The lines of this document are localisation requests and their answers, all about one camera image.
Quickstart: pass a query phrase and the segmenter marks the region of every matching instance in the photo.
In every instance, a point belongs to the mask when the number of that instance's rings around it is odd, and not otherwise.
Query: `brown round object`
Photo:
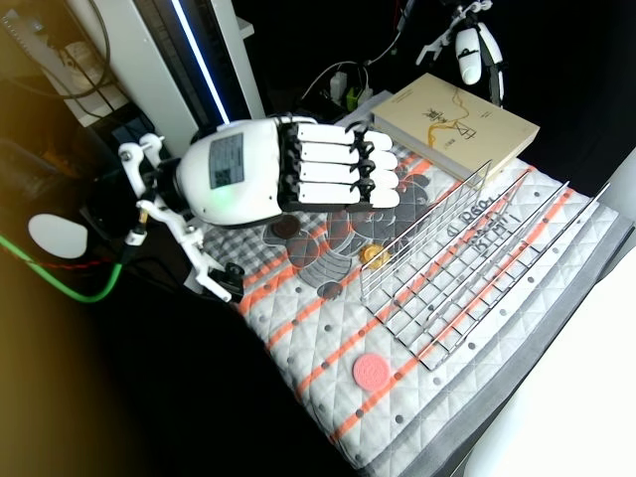
[[[384,248],[376,243],[365,245],[362,247],[362,250],[360,250],[360,261],[364,265],[370,262],[371,264],[369,265],[369,268],[372,270],[377,270],[382,265],[387,263],[389,261],[389,258],[391,258],[390,254],[387,251],[383,250]],[[371,261],[378,253],[380,253],[381,256],[374,261]]]
[[[300,232],[300,221],[294,216],[282,216],[280,221],[271,226],[271,231],[280,239],[291,239]]]

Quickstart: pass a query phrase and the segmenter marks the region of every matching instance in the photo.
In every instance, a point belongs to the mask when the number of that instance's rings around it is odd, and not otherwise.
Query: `green cable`
[[[11,251],[11,253],[13,253],[14,255],[18,256],[19,258],[22,258],[27,263],[27,265],[31,267],[33,271],[38,273],[42,278],[47,280],[49,283],[55,286],[58,290],[62,291],[66,296],[69,296],[73,300],[77,300],[81,303],[95,303],[99,300],[104,299],[106,296],[108,296],[108,294],[114,288],[115,283],[117,283],[117,279],[119,278],[119,274],[121,273],[121,268],[123,266],[121,263],[116,263],[112,268],[112,272],[110,274],[110,277],[108,278],[108,281],[106,282],[106,286],[104,286],[99,293],[92,296],[86,296],[86,295],[77,293],[76,291],[68,288],[66,285],[61,283],[57,278],[55,278],[46,270],[44,270],[40,265],[38,265],[37,263],[34,263],[32,258],[26,255],[17,246],[13,245],[8,239],[6,239],[1,234],[0,234],[0,244],[3,245],[5,248],[7,248],[9,251]]]

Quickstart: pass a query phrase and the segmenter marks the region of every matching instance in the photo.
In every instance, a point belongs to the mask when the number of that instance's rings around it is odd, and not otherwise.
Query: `label on robotic hand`
[[[242,161],[242,132],[210,144],[210,189],[245,180]]]

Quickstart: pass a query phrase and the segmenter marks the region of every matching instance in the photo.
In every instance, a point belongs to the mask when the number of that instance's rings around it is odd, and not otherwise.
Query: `pink round coaster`
[[[354,380],[365,391],[377,391],[389,380],[389,363],[373,353],[362,355],[354,363]]]

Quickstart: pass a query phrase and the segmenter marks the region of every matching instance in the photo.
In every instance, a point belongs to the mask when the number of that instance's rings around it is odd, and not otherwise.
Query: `wire rack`
[[[479,199],[483,182],[463,183],[453,192],[472,192],[451,193],[376,255],[380,265],[363,266],[365,305],[431,371],[551,246],[524,238],[567,184],[520,220],[507,210],[528,174],[489,201]]]

